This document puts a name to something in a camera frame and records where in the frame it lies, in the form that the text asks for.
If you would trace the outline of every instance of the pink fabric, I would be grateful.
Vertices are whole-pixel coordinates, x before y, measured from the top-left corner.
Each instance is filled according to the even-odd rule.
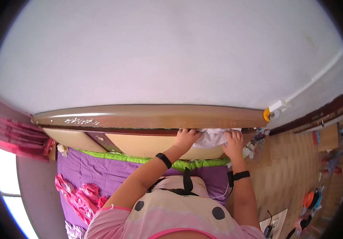
[[[169,230],[160,231],[160,232],[154,234],[153,236],[149,237],[148,239],[156,239],[156,238],[158,238],[160,236],[163,236],[163,235],[166,235],[166,234],[169,234],[169,233],[172,233],[172,232],[176,232],[176,231],[197,231],[197,232],[200,232],[200,233],[203,233],[203,234],[207,235],[211,239],[217,239],[215,236],[210,235],[207,232],[204,232],[204,231],[201,231],[201,230],[198,230],[198,229],[195,229],[195,228],[189,228],[189,227],[173,228],[173,229],[169,229]]]
[[[177,231],[196,231],[210,238],[264,239],[260,229],[240,226],[218,202],[157,189],[128,208],[103,208],[84,239],[156,239]]]
[[[100,196],[100,189],[96,184],[82,184],[81,188],[76,189],[68,180],[63,179],[62,174],[56,175],[55,185],[86,225],[89,225],[98,209],[108,200],[106,196]]]
[[[44,143],[48,138],[37,126],[16,121],[0,113],[0,149],[48,162],[48,157],[43,155]]]
[[[44,153],[43,155],[48,156],[50,154],[50,150],[53,150],[54,146],[56,145],[56,141],[54,139],[49,138],[44,143]]]
[[[84,239],[86,230],[82,227],[75,226],[65,221],[68,239]]]
[[[102,212],[102,211],[105,211],[105,210],[110,210],[112,209],[112,207],[106,207],[106,208],[101,208],[97,211],[97,213],[99,212]],[[114,206],[113,209],[121,209],[121,210],[125,210],[125,211],[128,211],[128,212],[131,212],[132,210],[130,208],[124,208],[124,207],[120,207],[120,206]]]
[[[105,203],[108,201],[108,198],[106,197],[106,196],[103,196],[103,197],[101,197],[101,198],[99,198],[98,200],[97,200],[97,206],[98,206],[98,208],[102,208],[104,205],[105,205]]]

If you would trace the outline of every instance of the white cable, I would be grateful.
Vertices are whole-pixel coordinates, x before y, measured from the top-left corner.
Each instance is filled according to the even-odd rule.
[[[221,196],[211,197],[210,199],[214,199],[214,198],[217,198],[217,197],[225,196],[227,194],[227,189],[228,189],[228,184],[227,184],[227,187],[226,187],[226,192],[224,194],[222,194]]]

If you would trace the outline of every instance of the electrical wire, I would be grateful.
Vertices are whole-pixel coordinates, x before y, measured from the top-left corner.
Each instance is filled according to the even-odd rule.
[[[270,225],[271,225],[271,223],[272,223],[272,215],[271,215],[271,213],[267,210],[267,212],[268,212],[268,214],[270,214],[270,216],[271,216],[271,219],[270,219]]]
[[[225,191],[225,193],[224,193],[224,194],[222,194],[222,195],[220,195],[220,196],[216,196],[216,197],[211,197],[210,199],[214,199],[214,198],[219,198],[219,197],[226,196],[228,188],[229,188],[229,185],[227,184],[226,191]],[[231,192],[233,191],[233,189],[234,189],[234,187],[232,187],[232,188],[231,188],[231,191],[230,191],[230,193],[227,195],[227,197],[226,197],[226,198],[228,198],[228,197],[229,197],[229,195],[231,194]]]
[[[225,196],[225,195],[226,195],[226,193],[227,193],[227,189],[228,189],[228,184],[227,184],[227,186],[226,186],[226,191],[225,191],[225,193],[224,193],[224,194],[222,194],[222,195],[220,195],[220,196],[216,196],[216,197],[211,197],[210,199],[214,199],[214,198],[219,198],[219,197],[223,197],[223,196]]]

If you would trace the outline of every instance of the orange bowl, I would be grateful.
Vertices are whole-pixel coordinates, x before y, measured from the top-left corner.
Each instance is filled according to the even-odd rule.
[[[314,192],[307,193],[306,196],[304,197],[304,202],[303,202],[304,206],[308,208],[311,205],[313,199],[314,199]]]

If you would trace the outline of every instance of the yellow object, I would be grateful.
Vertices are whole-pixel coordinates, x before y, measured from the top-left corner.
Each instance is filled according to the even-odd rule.
[[[270,122],[270,110],[269,108],[266,108],[263,112],[263,118],[265,121]]]

